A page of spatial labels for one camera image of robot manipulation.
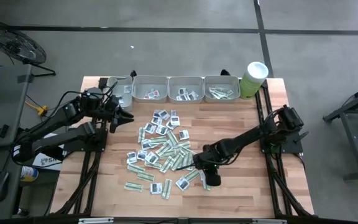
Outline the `white printed cardboard box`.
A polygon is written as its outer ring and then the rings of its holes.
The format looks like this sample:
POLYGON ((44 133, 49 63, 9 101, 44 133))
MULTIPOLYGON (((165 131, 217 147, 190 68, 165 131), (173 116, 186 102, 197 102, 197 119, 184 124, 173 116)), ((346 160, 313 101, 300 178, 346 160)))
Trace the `white printed cardboard box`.
MULTIPOLYGON (((50 134, 47 134, 44 138, 49 138, 49 137, 52 137, 55 135, 57 135, 57 134, 50 133, 50 134)), ((62 153, 63 159, 67 155, 67 152, 63 150, 64 146, 65 146, 64 144, 59 145, 59 148, 60 148, 59 152, 62 153)), ((55 159, 53 157, 47 156, 43 153, 40 153, 35 157, 35 159, 32 163, 32 166, 38 167, 39 169, 60 171, 62 168, 62 160, 55 159)))

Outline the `green wipes canister white lid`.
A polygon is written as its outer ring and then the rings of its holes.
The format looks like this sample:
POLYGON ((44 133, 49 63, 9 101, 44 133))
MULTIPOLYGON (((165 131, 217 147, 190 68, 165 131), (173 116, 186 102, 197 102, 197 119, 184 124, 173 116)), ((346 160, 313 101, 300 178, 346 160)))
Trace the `green wipes canister white lid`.
POLYGON ((240 81, 240 97, 253 97, 269 75, 269 69, 262 62, 251 62, 240 81))

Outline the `white and yellow can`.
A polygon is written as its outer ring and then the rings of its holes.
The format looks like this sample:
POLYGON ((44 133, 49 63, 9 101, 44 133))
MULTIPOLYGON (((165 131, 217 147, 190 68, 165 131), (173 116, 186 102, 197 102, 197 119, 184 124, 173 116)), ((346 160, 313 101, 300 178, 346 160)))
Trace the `white and yellow can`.
POLYGON ((29 166, 22 166, 20 180, 22 182, 34 182, 39 176, 36 168, 29 166))

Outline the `black floor fan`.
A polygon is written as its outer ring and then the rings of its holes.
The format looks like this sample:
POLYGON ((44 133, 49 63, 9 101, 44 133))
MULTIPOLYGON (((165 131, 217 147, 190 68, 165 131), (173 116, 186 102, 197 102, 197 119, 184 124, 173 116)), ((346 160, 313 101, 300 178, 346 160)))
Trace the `black floor fan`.
POLYGON ((31 65, 46 71, 46 73, 34 75, 35 77, 57 74, 54 70, 42 66, 47 60, 47 54, 36 41, 2 22, 0 22, 0 51, 10 59, 14 58, 24 65, 31 65))

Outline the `black front frame rail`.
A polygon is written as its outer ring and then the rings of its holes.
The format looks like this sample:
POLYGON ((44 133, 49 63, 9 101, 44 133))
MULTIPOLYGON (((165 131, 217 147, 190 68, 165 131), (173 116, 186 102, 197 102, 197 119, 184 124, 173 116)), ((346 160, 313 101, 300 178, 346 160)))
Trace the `black front frame rail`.
MULTIPOLYGON (((86 214, 74 215, 48 215, 42 217, 25 217, 0 219, 0 224, 78 224, 81 218, 102 218, 91 217, 86 214)), ((260 218, 146 218, 146 217, 113 217, 114 223, 138 223, 138 224, 252 224, 253 219, 260 218)), ((282 215, 278 218, 286 220, 288 224, 358 224, 355 221, 334 220, 318 217, 298 217, 282 215)))

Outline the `black aluminium frame struts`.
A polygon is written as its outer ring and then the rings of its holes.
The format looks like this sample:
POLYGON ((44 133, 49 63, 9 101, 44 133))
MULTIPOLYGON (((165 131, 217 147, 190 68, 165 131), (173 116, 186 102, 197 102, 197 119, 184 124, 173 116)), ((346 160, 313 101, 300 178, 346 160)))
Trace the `black aluminium frame struts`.
MULTIPOLYGON (((257 112, 260 124, 273 111, 269 86, 263 82, 262 86, 255 94, 257 103, 257 112)), ((284 154, 264 154, 267 168, 268 183, 273 205, 273 214, 276 218, 282 215, 310 217, 308 212, 301 203, 296 199, 287 185, 284 172, 283 155, 284 154)))
MULTIPOLYGON (((108 130, 106 123, 99 123, 97 127, 108 130)), ((52 215, 91 214, 103 152, 69 153, 63 161, 53 194, 52 215)))

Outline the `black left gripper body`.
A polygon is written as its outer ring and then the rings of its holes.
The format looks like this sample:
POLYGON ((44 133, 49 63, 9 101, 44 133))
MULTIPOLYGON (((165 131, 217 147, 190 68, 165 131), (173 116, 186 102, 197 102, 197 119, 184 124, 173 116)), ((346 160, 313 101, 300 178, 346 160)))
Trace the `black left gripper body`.
POLYGON ((83 116, 114 120, 120 116, 119 98, 112 93, 103 93, 99 88, 89 88, 81 93, 83 116))

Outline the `white plastic bin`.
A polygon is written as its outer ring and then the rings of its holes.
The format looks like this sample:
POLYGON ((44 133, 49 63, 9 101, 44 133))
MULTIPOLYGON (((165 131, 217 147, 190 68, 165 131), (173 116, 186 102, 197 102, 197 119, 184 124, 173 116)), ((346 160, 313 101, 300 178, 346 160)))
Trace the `white plastic bin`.
POLYGON ((138 103, 165 103, 168 96, 168 78, 159 76, 136 76, 132 83, 132 97, 138 103), (158 98, 145 99, 146 93, 158 90, 158 98))
POLYGON ((168 79, 168 97, 173 104, 197 104, 201 103, 205 95, 204 80, 201 77, 171 77, 168 79), (186 101, 182 95, 183 100, 178 101, 176 97, 179 95, 178 90, 186 88, 189 95, 192 91, 198 94, 197 100, 186 101))
POLYGON ((232 76, 206 76, 204 78, 205 97, 207 103, 234 103, 240 96, 239 79, 232 76), (216 88, 220 91, 221 88, 232 90, 233 94, 221 99, 213 98, 209 92, 209 88, 216 88))
POLYGON ((109 77, 107 80, 107 86, 111 87, 116 83, 114 88, 112 89, 112 93, 116 97, 123 97, 124 103, 120 104, 120 106, 128 111, 131 112, 132 110, 132 92, 131 93, 124 93, 125 86, 132 87, 132 78, 131 77, 119 77, 119 76, 112 76, 109 77))

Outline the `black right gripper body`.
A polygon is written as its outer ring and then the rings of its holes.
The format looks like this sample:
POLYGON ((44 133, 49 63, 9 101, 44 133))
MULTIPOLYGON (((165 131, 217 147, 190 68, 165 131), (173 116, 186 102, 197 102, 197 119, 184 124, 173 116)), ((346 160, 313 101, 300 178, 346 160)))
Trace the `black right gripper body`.
POLYGON ((202 152, 194 155, 194 165, 197 169, 211 169, 228 163, 231 158, 232 154, 222 144, 207 144, 202 152))

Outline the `silver bracket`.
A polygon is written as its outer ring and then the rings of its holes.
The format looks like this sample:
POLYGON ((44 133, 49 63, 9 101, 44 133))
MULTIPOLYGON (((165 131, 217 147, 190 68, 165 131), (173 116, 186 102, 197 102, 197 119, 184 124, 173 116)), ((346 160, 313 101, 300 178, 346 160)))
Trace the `silver bracket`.
POLYGON ((112 223, 114 223, 113 217, 81 218, 78 220, 78 224, 112 224, 112 223))
POLYGON ((253 219, 252 224, 288 224, 286 220, 280 219, 253 219))

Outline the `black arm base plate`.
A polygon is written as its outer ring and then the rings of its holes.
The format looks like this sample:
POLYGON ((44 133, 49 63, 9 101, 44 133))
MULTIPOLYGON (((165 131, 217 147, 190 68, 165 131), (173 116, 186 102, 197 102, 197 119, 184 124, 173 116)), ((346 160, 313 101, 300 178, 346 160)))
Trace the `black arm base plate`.
POLYGON ((261 152, 264 154, 297 154, 303 152, 299 130, 267 132, 259 128, 261 152))
POLYGON ((66 143, 63 149, 68 152, 103 152, 106 148, 108 133, 107 129, 97 128, 94 135, 83 136, 66 143))

